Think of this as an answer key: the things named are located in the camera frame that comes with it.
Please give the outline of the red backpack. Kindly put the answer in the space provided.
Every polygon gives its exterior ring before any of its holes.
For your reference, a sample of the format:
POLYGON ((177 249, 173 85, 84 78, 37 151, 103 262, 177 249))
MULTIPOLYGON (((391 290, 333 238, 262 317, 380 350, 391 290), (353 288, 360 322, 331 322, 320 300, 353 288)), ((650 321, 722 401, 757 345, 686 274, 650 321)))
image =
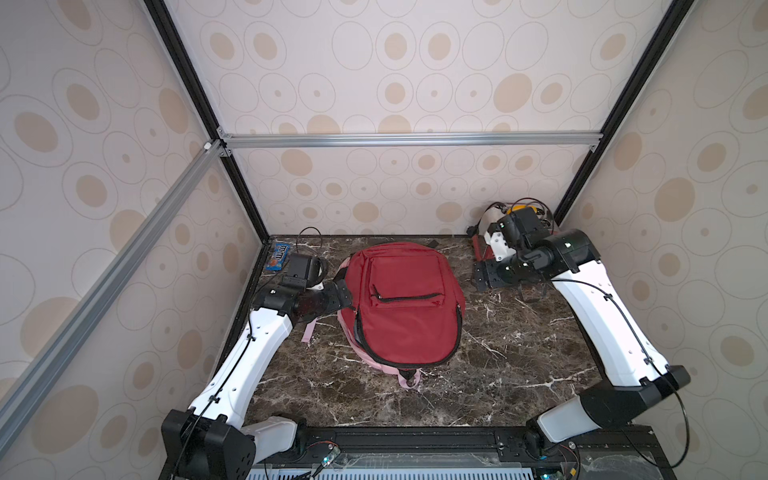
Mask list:
POLYGON ((443 254, 395 242, 365 248, 349 260, 339 274, 353 305, 341 313, 367 354, 400 371, 442 365, 454 356, 466 300, 443 254))

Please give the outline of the pink backpack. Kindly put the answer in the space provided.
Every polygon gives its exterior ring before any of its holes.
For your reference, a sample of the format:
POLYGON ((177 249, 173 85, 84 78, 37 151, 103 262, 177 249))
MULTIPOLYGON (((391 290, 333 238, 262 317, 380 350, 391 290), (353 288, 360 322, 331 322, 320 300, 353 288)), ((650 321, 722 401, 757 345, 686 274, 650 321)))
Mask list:
MULTIPOLYGON (((337 273, 340 273, 340 270, 342 268, 347 267, 349 262, 350 262, 349 259, 345 259, 341 263, 341 266, 339 267, 339 270, 337 271, 337 273)), ((356 340, 354 339, 352 330, 348 328, 348 326, 346 325, 343 319, 343 315, 341 311, 337 312, 335 315, 342 329, 342 332, 346 337, 346 340, 348 341, 349 345, 351 346, 353 351, 358 355, 358 357, 361 359, 362 362, 366 363, 371 368, 379 370, 385 374, 396 376, 399 385, 403 389, 412 390, 419 385, 419 383, 421 382, 421 376, 423 373, 422 369, 407 370, 405 371, 405 373, 403 373, 403 371, 400 371, 395 367, 385 365, 375 361, 369 354, 367 354, 362 349, 361 346, 357 344, 356 340)), ((317 322, 318 322, 318 319, 315 319, 305 327, 304 334, 301 340, 302 343, 306 343, 306 344, 310 343, 317 322)))

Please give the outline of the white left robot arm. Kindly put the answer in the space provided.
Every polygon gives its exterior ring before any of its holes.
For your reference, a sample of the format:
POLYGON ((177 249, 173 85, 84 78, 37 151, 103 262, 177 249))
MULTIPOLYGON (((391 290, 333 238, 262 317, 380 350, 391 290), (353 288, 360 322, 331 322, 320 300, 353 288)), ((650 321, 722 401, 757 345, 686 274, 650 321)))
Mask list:
POLYGON ((245 479, 254 464, 291 449, 298 422, 272 416, 245 426, 256 387, 281 344, 298 324, 352 305, 343 279, 311 288, 263 286, 246 326, 221 368, 185 411, 172 410, 161 434, 162 479, 245 479))

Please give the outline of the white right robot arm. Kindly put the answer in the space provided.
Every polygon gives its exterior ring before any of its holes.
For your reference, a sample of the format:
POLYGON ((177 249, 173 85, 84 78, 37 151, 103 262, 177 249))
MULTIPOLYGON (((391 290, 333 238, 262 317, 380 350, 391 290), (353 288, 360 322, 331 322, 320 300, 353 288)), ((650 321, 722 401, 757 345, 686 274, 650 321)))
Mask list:
POLYGON ((527 422, 533 455, 597 429, 619 429, 690 384, 686 368, 670 364, 642 333, 584 232, 523 234, 503 220, 490 225, 483 242, 493 254, 476 262, 474 286, 553 285, 579 322, 601 375, 598 384, 527 422))

